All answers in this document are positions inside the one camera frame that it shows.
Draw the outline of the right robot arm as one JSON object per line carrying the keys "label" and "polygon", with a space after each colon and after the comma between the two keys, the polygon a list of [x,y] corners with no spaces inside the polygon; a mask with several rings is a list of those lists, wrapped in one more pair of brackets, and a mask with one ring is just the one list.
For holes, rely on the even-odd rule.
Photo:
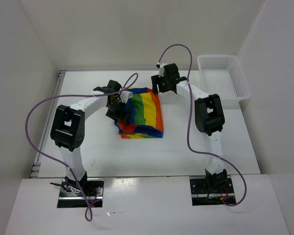
{"label": "right robot arm", "polygon": [[210,159],[205,168],[205,187],[208,193],[217,192],[226,182],[227,171],[222,156],[221,132],[225,117],[217,94],[208,94],[181,76],[176,64],[158,62],[159,74],[151,77],[152,91],[156,94],[172,91],[190,102],[190,114],[194,115],[197,130],[202,134]]}

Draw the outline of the rainbow striped shorts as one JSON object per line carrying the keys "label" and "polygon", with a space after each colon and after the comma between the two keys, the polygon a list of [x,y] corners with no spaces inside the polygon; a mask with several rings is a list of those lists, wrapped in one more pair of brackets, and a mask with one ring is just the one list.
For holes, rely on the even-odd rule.
{"label": "rainbow striped shorts", "polygon": [[164,133],[161,103],[159,96],[150,88],[130,88],[133,96],[125,109],[132,107],[129,123],[118,120],[115,126],[123,139],[162,138]]}

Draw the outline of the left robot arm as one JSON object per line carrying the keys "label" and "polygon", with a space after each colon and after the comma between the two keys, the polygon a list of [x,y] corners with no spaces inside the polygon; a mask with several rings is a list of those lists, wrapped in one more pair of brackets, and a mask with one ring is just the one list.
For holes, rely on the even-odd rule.
{"label": "left robot arm", "polygon": [[129,122],[133,106],[128,102],[132,97],[133,92],[122,90],[120,83],[110,80],[107,86],[94,88],[89,96],[79,102],[57,107],[50,137],[59,148],[66,164],[65,183],[62,185],[66,191],[81,196],[89,187],[80,149],[85,139],[86,119],[106,107],[106,115],[112,120]]}

